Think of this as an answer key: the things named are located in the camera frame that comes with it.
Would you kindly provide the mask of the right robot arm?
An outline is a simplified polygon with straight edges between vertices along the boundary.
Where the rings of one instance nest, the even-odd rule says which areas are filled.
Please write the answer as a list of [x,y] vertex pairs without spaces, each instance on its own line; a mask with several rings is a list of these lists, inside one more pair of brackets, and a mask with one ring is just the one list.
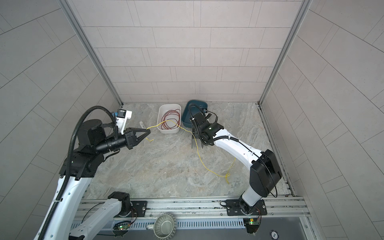
[[190,120],[203,145],[222,148],[249,170],[249,186],[239,198],[238,208],[245,215],[253,214],[257,202],[276,191],[282,178],[276,155],[271,150],[261,151],[247,145],[217,122],[210,123],[208,118],[197,113]]

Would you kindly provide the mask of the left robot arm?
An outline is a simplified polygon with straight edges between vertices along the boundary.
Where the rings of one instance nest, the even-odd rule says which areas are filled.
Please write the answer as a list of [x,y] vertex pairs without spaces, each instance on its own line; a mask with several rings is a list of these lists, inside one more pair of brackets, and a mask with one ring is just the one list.
[[128,113],[111,113],[102,106],[85,111],[72,133],[67,158],[59,172],[57,191],[37,235],[37,240],[92,240],[114,217],[130,217],[118,227],[128,231],[145,208],[135,207],[130,195],[113,192],[99,209],[72,230],[82,197],[95,177],[98,167],[124,147],[131,150],[143,141],[149,129],[125,129]]

